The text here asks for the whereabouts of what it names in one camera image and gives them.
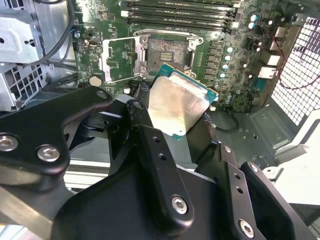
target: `motherboard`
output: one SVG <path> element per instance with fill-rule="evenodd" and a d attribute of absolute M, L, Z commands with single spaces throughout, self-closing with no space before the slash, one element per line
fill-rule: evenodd
<path fill-rule="evenodd" d="M 278 0 L 75 0 L 79 81 L 111 95 L 152 82 L 166 63 L 219 93 L 216 111 L 248 113 L 277 63 Z"/>

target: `cable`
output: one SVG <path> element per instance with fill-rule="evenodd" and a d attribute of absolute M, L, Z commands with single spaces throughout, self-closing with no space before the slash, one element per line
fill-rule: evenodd
<path fill-rule="evenodd" d="M 283 83 L 283 81 L 282 81 L 282 79 L 281 79 L 281 74 L 282 74 L 282 71 L 283 71 L 284 68 L 285 68 L 286 63 L 287 63 L 287 57 L 286 57 L 284 51 L 283 51 L 283 50 L 281 49 L 281 47 L 279 46 L 279 44 L 278 44 L 278 42 L 277 42 L 277 40 L 276 40 L 276 38 L 275 38 L 274 36 L 272 37 L 272 40 L 275 42 L 276 47 L 278 48 L 278 50 L 280 51 L 280 53 L 281 53 L 281 55 L 282 55 L 282 62 L 281 62 L 281 64 L 280 64 L 280 67 L 277 68 L 277 69 L 278 69 L 278 72 L 277 72 L 277 75 L 276 75 L 276 77 L 279 78 L 279 83 L 280 83 L 280 86 L 281 86 L 281 87 L 283 87 L 283 88 L 285 88 L 285 89 L 288 89 L 288 90 L 304 89 L 304 88 L 306 88 L 306 87 L 308 87 L 308 86 L 313 85 L 318 79 L 320 79 L 320 75 L 318 75 L 313 81 L 309 82 L 309 83 L 306 84 L 306 85 L 302 85 L 302 86 L 298 86 L 298 87 L 289 87 L 289 86 L 284 85 L 284 83 Z"/>
<path fill-rule="evenodd" d="M 232 120 L 235 122 L 235 127 L 231 128 L 231 129 L 223 129 L 221 127 L 218 127 L 217 125 L 215 125 L 211 119 L 211 117 L 209 116 L 209 114 L 207 114 L 206 112 L 203 114 L 204 115 L 204 119 L 205 121 L 207 121 L 208 123 L 210 123 L 212 125 L 212 127 L 220 132 L 223 133 L 232 133 L 234 131 L 237 131 L 239 129 L 239 121 L 238 119 L 235 117 L 235 115 L 229 110 L 228 111 L 230 117 L 232 118 Z"/>
<path fill-rule="evenodd" d="M 55 81 L 53 83 L 50 83 L 50 84 L 46 85 L 44 88 L 42 88 L 42 90 L 43 91 L 49 91 L 49 90 L 58 88 L 58 87 L 60 87 L 62 85 L 66 85 L 66 84 L 72 83 L 72 82 L 77 81 L 77 80 L 78 80 L 78 74 L 74 73 L 74 74 L 71 74 L 71 75 L 63 77 L 58 81 Z"/>
<path fill-rule="evenodd" d="M 56 0 L 56 1 L 42 1 L 42 0 L 32 0 L 32 2 L 35 2 L 37 4 L 47 4 L 47 5 L 54 5 L 54 4 L 60 4 L 64 0 Z"/>
<path fill-rule="evenodd" d="M 75 71 L 75 72 L 76 72 L 76 71 L 78 70 L 76 66 L 72 66 L 72 65 L 68 65 L 68 64 L 65 64 L 65 63 L 64 63 L 64 61 L 65 61 L 65 60 L 67 59 L 67 57 L 68 57 L 71 44 L 72 44 L 72 35 L 69 35 L 68 45 L 67 45 L 67 47 L 66 47 L 65 54 L 64 54 L 63 58 L 61 59 L 61 61 L 59 61 L 59 62 L 48 61 L 48 63 L 54 65 L 54 66 L 57 67 L 57 68 L 64 68 L 64 69 L 68 69 L 68 70 L 71 70 L 71 71 Z"/>
<path fill-rule="evenodd" d="M 39 64 L 44 64 L 46 63 L 53 55 L 55 55 L 59 49 L 61 48 L 61 46 L 64 44 L 64 42 L 66 41 L 67 37 L 70 34 L 71 28 L 73 27 L 74 21 L 76 20 L 76 14 L 75 14 L 75 7 L 72 3 L 72 0 L 66 0 L 69 8 L 70 8 L 70 12 L 71 12 L 71 19 L 70 22 L 68 24 L 68 26 L 66 27 L 64 33 L 62 34 L 60 40 L 56 43 L 56 45 L 51 49 L 51 51 L 46 54 L 43 58 L 41 58 L 38 61 L 32 62 L 27 64 L 27 66 L 31 66 L 31 65 L 39 65 Z"/>
<path fill-rule="evenodd" d="M 69 65 L 69 64 L 65 64 L 65 63 L 57 62 L 57 63 L 53 63 L 53 65 L 56 68 L 64 68 L 64 69 L 68 69 L 68 70 L 75 71 L 75 72 L 78 71 L 76 66 L 72 66 L 72 65 Z"/>

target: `port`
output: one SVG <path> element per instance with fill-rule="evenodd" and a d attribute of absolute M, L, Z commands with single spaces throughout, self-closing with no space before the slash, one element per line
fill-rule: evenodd
<path fill-rule="evenodd" d="M 89 41 L 90 46 L 98 46 L 98 44 L 99 44 L 98 41 L 93 41 L 93 40 Z"/>

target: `metal panel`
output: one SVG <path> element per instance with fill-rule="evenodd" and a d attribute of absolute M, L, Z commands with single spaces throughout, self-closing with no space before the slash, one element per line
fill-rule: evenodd
<path fill-rule="evenodd" d="M 46 69 L 43 66 L 0 66 L 0 111 L 22 108 L 44 85 Z"/>
<path fill-rule="evenodd" d="M 0 62 L 29 64 L 42 58 L 38 31 L 27 11 L 2 10 L 0 23 Z"/>

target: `black cable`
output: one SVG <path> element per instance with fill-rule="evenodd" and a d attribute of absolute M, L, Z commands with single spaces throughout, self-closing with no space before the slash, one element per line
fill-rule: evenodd
<path fill-rule="evenodd" d="M 65 64 L 65 63 L 57 62 L 57 63 L 53 63 L 53 65 L 56 68 L 64 68 L 64 69 L 68 69 L 68 70 L 75 71 L 75 72 L 78 71 L 76 66 L 72 66 L 72 65 L 69 65 L 69 64 Z"/>
<path fill-rule="evenodd" d="M 27 66 L 45 64 L 53 55 L 55 55 L 59 51 L 61 46 L 65 43 L 67 37 L 70 34 L 70 31 L 71 31 L 73 25 L 74 25 L 74 21 L 76 20 L 75 7 L 72 3 L 72 0 L 66 0 L 66 1 L 69 5 L 69 8 L 70 8 L 71 19 L 70 19 L 70 22 L 69 22 L 68 26 L 66 27 L 64 33 L 62 34 L 60 40 L 56 43 L 56 45 L 51 49 L 51 51 L 48 54 L 45 54 L 45 56 L 43 58 L 41 58 L 38 61 L 26 64 Z"/>
<path fill-rule="evenodd" d="M 62 85 L 66 85 L 66 84 L 72 83 L 72 82 L 77 81 L 77 80 L 78 80 L 78 74 L 74 73 L 74 74 L 71 74 L 71 75 L 63 77 L 63 78 L 59 79 L 58 81 L 55 81 L 53 83 L 50 83 L 50 84 L 46 85 L 44 88 L 42 88 L 42 90 L 43 91 L 49 91 L 49 90 L 58 88 L 58 87 L 60 87 Z"/>
<path fill-rule="evenodd" d="M 70 36 L 69 36 L 69 41 L 68 41 L 68 45 L 67 45 L 67 47 L 66 47 L 65 54 L 64 54 L 63 58 L 61 59 L 61 61 L 59 61 L 59 62 L 48 61 L 48 63 L 54 65 L 54 66 L 57 67 L 57 68 L 64 68 L 64 69 L 68 69 L 68 70 L 71 70 L 71 71 L 75 71 L 75 72 L 76 72 L 76 71 L 78 70 L 76 66 L 72 66 L 72 65 L 68 65 L 68 64 L 65 64 L 65 63 L 64 63 L 64 61 L 65 61 L 65 60 L 67 59 L 67 57 L 68 57 L 71 44 L 72 44 L 72 36 L 71 36 L 71 34 L 70 34 Z"/>
<path fill-rule="evenodd" d="M 32 2 L 35 2 L 37 4 L 47 4 L 47 5 L 54 5 L 62 3 L 64 0 L 56 0 L 56 1 L 42 1 L 42 0 L 32 0 Z"/>
<path fill-rule="evenodd" d="M 213 124 L 213 127 L 216 130 L 223 132 L 223 133 L 232 133 L 232 132 L 237 131 L 239 129 L 240 125 L 239 125 L 238 119 L 235 117 L 235 115 L 231 111 L 229 111 L 228 113 L 229 113 L 230 117 L 232 118 L 232 120 L 235 122 L 235 127 L 231 128 L 231 129 L 223 129 L 223 128 L 218 127 L 215 124 Z"/>

